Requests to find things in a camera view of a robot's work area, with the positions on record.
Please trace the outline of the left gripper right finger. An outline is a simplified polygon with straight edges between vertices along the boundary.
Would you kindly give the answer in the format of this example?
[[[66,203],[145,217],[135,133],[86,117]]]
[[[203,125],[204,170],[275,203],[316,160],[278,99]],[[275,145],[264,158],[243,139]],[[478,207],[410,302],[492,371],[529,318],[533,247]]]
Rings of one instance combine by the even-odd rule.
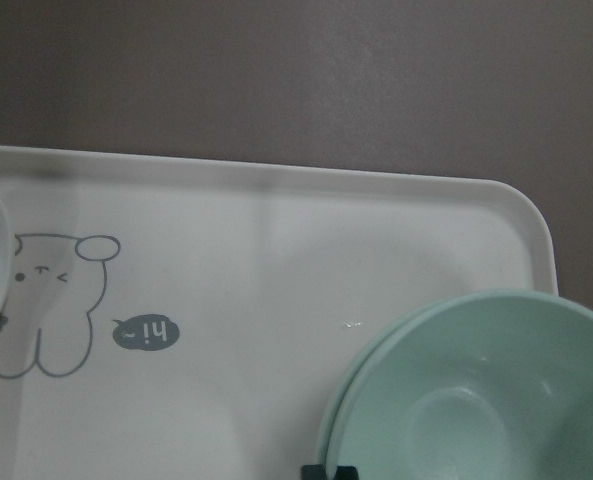
[[[355,466],[338,466],[334,480],[359,480],[359,473]]]

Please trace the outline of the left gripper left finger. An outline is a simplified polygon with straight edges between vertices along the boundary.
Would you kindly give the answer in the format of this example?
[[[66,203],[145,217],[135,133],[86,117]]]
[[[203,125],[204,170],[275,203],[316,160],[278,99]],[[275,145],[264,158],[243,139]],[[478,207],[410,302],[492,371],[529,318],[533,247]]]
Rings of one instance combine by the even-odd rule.
[[[325,480],[325,467],[321,464],[303,465],[300,468],[301,480]]]

